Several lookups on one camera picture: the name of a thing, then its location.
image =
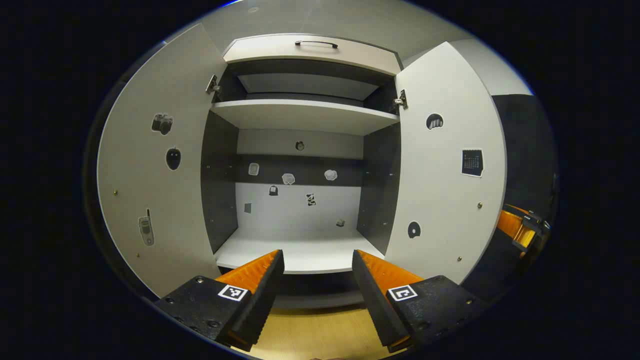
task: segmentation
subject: cabinet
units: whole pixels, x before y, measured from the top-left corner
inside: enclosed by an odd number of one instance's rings
[[[213,75],[219,94],[205,91]],[[401,93],[406,108],[393,105]],[[168,133],[152,130],[157,114],[173,119]],[[433,114],[437,127],[427,126]],[[180,152],[175,170],[170,149]],[[481,149],[482,176],[462,174],[463,149]],[[274,249],[291,276],[349,282],[361,249],[460,283],[495,229],[505,169],[492,98],[448,43],[403,69],[392,51],[318,35],[238,39],[220,53],[197,25],[123,89],[97,179],[115,245],[161,297]],[[147,209],[152,246],[138,227]],[[341,291],[349,299],[333,305],[358,301],[354,289]]]

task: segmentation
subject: metal hinge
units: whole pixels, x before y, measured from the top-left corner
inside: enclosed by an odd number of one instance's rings
[[[407,109],[409,105],[406,103],[406,94],[404,90],[400,91],[400,99],[394,99],[394,106],[402,105],[402,109]]]
[[[207,85],[207,88],[204,90],[207,94],[211,94],[211,92],[213,92],[213,100],[211,102],[216,102],[216,100],[222,101],[222,97],[221,97],[222,87],[216,84],[217,80],[218,80],[218,76],[213,75],[211,77],[211,80],[209,80],[209,84]]]

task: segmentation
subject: wooden floor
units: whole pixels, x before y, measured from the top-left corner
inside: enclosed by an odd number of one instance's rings
[[[244,353],[265,360],[377,360],[391,355],[380,343],[368,310],[358,306],[272,309],[258,343]]]

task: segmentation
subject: drawer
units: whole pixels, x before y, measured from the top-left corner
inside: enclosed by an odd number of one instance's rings
[[[329,42],[337,45],[317,42]],[[306,59],[344,63],[395,76],[400,64],[395,52],[354,40],[317,35],[261,35],[237,39],[224,59],[227,63],[263,59]]]

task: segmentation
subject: black handle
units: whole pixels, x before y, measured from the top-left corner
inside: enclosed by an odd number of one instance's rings
[[[338,48],[338,44],[334,44],[333,42],[312,41],[312,40],[299,40],[299,41],[296,41],[296,45],[300,46],[300,44],[303,43],[303,42],[319,42],[320,44],[329,44],[334,49]]]

